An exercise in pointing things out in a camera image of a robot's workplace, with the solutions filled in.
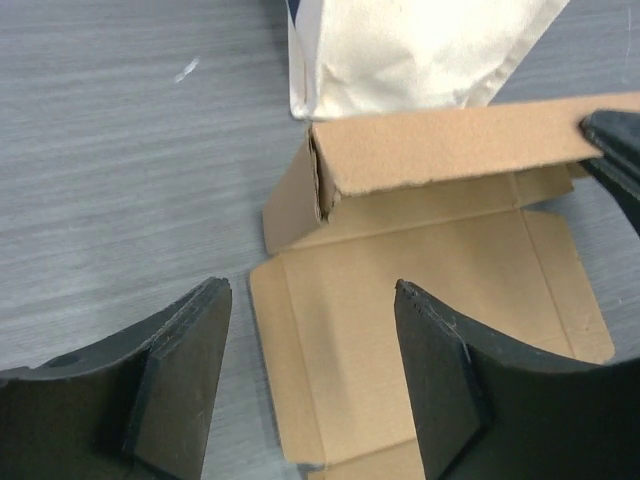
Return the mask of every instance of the brown cardboard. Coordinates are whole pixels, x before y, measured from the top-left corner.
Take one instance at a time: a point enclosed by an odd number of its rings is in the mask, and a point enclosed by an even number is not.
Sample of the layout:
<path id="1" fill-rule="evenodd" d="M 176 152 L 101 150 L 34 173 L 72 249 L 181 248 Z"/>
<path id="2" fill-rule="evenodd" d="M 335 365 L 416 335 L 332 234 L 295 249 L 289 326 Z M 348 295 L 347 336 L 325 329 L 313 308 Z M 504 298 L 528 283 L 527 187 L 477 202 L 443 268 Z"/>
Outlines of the brown cardboard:
<path id="1" fill-rule="evenodd" d="M 251 290 L 286 458 L 311 479 L 422 480 L 393 318 L 413 281 L 519 340 L 613 354 L 565 221 L 520 207 L 598 155 L 577 124 L 640 93 L 313 125 L 264 209 Z"/>

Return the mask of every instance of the white scuff mark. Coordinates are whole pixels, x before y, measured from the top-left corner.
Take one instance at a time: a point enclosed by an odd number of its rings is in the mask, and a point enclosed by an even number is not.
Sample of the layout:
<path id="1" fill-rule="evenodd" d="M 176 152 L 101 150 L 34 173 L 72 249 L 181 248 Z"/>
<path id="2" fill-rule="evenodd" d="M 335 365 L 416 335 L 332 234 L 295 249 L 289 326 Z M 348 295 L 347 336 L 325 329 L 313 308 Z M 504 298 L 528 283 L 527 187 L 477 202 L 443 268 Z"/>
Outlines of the white scuff mark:
<path id="1" fill-rule="evenodd" d="M 186 67 L 184 67 L 184 70 L 182 70 L 182 72 L 176 75 L 175 82 L 180 83 L 182 80 L 184 80 L 184 78 L 187 75 L 189 75 L 191 72 L 193 72 L 193 70 L 195 70 L 195 68 L 198 66 L 199 63 L 200 63 L 200 57 L 196 57 L 193 60 L 191 60 L 191 63 Z"/>
<path id="2" fill-rule="evenodd" d="M 628 26 L 627 26 L 627 54 L 624 57 L 624 70 L 622 71 L 622 83 L 629 83 L 627 78 L 627 69 L 629 68 L 629 55 L 631 54 L 631 30 L 633 28 L 633 18 L 631 17 L 631 6 L 627 7 Z"/>

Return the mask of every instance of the gray wood grain surface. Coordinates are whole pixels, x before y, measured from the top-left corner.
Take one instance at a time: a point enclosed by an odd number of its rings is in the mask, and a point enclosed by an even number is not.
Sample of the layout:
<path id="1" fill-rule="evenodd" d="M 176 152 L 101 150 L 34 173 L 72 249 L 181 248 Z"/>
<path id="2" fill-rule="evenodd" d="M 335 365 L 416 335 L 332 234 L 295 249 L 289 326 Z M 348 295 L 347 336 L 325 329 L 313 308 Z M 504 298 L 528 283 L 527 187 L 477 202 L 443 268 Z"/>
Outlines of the gray wood grain surface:
<path id="1" fill-rule="evenodd" d="M 299 479 L 247 288 L 265 259 L 260 208 L 304 128 L 288 113 L 284 2 L 8 0 L 0 46 L 0 368 L 226 276 L 235 304 L 203 478 Z M 640 2 L 573 0 L 496 101 L 634 89 Z M 640 354 L 631 228 L 590 180 L 543 208 L 569 217 L 618 358 Z"/>

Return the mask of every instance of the black plastic part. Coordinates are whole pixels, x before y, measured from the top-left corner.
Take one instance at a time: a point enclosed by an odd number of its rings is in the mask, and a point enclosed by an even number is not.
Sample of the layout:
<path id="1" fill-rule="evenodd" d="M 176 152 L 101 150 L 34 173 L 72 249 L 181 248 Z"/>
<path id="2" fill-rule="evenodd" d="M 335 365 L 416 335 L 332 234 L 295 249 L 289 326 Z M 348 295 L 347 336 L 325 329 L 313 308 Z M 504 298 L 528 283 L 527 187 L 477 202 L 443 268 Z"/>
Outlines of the black plastic part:
<path id="1" fill-rule="evenodd" d="M 583 166 L 640 234 L 640 114 L 598 111 L 581 127 L 604 154 Z M 404 281 L 395 315 L 429 480 L 640 478 L 640 358 L 554 355 Z"/>
<path id="2" fill-rule="evenodd" d="M 0 478 L 197 480 L 231 312 L 209 279 L 36 369 L 0 372 Z"/>

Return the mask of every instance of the white paper bag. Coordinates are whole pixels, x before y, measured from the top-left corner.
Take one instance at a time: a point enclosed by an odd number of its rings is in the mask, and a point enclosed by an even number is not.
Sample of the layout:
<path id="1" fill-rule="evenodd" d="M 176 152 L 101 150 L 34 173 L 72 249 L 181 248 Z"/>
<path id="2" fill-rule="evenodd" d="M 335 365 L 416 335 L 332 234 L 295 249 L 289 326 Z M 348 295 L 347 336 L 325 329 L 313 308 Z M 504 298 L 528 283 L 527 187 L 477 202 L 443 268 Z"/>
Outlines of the white paper bag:
<path id="1" fill-rule="evenodd" d="M 569 0 L 288 0 L 291 113 L 485 105 Z"/>

